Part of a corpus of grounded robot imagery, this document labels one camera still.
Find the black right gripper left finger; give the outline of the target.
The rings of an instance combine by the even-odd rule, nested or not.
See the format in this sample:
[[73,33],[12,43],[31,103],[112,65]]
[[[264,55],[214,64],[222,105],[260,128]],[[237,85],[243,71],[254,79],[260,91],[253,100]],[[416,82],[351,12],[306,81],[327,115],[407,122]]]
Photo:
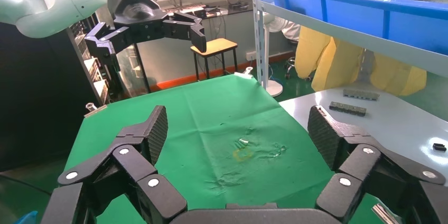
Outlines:
[[121,129],[99,154],[64,171],[42,223],[96,223],[109,204],[125,196],[146,223],[169,223],[186,212],[186,199],[155,165],[167,138],[166,108]]

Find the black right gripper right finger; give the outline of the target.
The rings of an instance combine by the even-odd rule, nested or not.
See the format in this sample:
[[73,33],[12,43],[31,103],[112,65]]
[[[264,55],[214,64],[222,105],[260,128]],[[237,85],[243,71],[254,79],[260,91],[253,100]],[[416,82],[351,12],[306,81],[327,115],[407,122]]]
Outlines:
[[348,223],[365,194],[378,198],[404,223],[447,223],[446,178],[383,147],[362,128],[311,107],[307,131],[334,172],[316,207]]

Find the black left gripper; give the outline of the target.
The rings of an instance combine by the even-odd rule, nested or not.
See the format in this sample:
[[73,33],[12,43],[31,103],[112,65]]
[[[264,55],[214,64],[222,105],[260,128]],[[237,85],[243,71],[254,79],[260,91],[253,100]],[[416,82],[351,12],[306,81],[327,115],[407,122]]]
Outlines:
[[174,12],[172,16],[161,10],[153,0],[107,0],[114,27],[98,23],[85,36],[90,54],[120,71],[117,54],[134,43],[171,38],[191,41],[200,52],[206,52],[207,40],[202,18]]

